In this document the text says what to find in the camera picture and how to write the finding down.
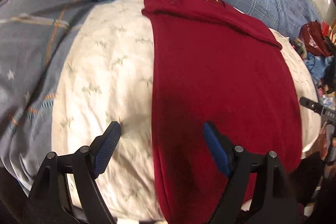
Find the light blue denim clothing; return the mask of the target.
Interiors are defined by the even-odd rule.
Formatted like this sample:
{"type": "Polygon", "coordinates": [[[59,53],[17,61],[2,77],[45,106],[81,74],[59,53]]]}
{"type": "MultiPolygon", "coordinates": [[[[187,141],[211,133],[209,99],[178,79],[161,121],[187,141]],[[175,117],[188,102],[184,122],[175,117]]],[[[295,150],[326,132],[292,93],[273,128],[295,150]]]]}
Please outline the light blue denim clothing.
{"type": "Polygon", "coordinates": [[[310,72],[313,82],[316,84],[325,76],[325,71],[333,60],[334,56],[315,56],[308,52],[306,59],[303,61],[310,72]]]}

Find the grey patterned bed sheet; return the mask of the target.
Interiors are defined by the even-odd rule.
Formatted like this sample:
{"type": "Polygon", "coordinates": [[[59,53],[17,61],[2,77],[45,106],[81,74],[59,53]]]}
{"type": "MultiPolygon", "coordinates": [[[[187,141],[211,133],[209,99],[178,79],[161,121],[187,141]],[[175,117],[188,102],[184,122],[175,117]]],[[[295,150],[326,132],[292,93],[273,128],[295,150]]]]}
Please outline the grey patterned bed sheet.
{"type": "Polygon", "coordinates": [[[51,150],[60,73],[92,0],[1,0],[1,167],[29,193],[51,150]]]}

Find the red plastic bag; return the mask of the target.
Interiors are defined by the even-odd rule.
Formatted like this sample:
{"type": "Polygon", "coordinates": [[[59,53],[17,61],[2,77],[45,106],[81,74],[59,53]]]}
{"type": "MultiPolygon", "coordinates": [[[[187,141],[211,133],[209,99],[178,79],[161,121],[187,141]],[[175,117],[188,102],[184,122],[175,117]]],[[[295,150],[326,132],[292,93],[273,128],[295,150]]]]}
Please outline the red plastic bag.
{"type": "Polygon", "coordinates": [[[315,20],[304,24],[299,32],[299,39],[305,44],[306,50],[315,56],[330,57],[326,40],[322,34],[320,23],[315,20]]]}

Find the cream leaf-print pillow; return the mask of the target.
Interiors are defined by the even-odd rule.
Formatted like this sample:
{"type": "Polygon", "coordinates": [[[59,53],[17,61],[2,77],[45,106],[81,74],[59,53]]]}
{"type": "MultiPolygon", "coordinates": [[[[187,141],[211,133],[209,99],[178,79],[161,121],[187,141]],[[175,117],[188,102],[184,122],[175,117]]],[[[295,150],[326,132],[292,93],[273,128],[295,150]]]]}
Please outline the cream leaf-print pillow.
{"type": "MultiPolygon", "coordinates": [[[[102,197],[116,217],[166,220],[157,198],[153,162],[154,37],[143,8],[143,0],[118,0],[95,6],[87,16],[61,72],[53,107],[52,149],[60,155],[73,153],[117,121],[120,141],[97,179],[102,197]]],[[[305,63],[288,38],[270,31],[282,46],[297,99],[316,100],[305,63]]],[[[299,111],[302,158],[317,140],[321,120],[300,105],[299,111]]]]}

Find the dark red garment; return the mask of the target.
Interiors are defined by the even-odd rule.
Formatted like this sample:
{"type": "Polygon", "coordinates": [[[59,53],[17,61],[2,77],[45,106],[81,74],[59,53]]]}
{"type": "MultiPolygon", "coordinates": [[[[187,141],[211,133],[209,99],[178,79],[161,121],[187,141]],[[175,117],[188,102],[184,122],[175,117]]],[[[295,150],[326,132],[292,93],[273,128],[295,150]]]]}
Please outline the dark red garment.
{"type": "Polygon", "coordinates": [[[302,153],[297,94],[281,44],[260,20],[216,0],[143,0],[154,37],[155,189],[168,223],[205,223],[227,179],[211,157],[212,121],[251,153],[302,153]]]}

